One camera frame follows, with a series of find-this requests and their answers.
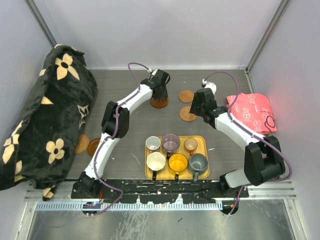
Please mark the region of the light wooden coaster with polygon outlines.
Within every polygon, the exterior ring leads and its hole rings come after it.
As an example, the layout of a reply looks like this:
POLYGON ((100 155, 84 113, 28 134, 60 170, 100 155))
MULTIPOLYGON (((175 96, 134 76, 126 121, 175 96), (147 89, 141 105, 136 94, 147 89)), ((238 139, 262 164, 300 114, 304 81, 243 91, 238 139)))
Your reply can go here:
POLYGON ((192 91, 190 91, 190 90, 182 90, 178 94, 178 98, 183 103, 191 103, 193 101, 193 98, 194 98, 194 93, 192 91))
POLYGON ((195 114, 190 113, 190 110, 191 110, 190 106, 184 106, 181 108, 179 115, 182 120, 187 121, 187 122, 191 122, 197 118, 197 116, 195 114))

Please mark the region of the dark brown ringed coaster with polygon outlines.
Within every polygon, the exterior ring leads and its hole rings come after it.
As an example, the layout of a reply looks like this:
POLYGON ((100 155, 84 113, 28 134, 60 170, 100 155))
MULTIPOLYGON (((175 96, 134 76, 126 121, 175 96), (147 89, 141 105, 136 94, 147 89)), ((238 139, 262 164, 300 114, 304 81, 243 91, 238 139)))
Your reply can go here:
POLYGON ((149 102, 152 107, 156 109, 163 109, 168 105, 169 99, 167 97, 159 99, 151 98, 149 102))

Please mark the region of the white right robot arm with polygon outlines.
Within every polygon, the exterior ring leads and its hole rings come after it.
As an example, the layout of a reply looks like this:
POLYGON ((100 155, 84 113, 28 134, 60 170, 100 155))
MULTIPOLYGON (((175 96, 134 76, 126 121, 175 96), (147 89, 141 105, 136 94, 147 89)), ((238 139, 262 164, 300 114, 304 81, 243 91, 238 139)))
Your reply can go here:
POLYGON ((224 133, 244 151, 243 167, 219 177, 219 191, 223 196, 231 197, 237 187, 259 186, 286 172, 278 139, 257 134, 236 120, 226 107, 217 105, 210 88, 194 93, 190 113, 202 117, 205 123, 224 133))

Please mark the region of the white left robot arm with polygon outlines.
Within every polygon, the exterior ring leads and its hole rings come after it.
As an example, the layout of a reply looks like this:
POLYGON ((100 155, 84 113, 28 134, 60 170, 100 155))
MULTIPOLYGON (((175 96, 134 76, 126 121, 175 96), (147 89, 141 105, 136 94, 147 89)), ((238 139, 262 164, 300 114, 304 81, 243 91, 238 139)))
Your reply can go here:
POLYGON ((148 70, 150 77, 139 82, 138 87, 125 98, 106 105, 101 122, 101 137, 90 163, 81 173, 78 184, 88 198, 95 198, 102 188, 106 163, 117 143, 128 132, 130 114, 144 102, 168 97, 167 83, 170 75, 160 69, 148 70))

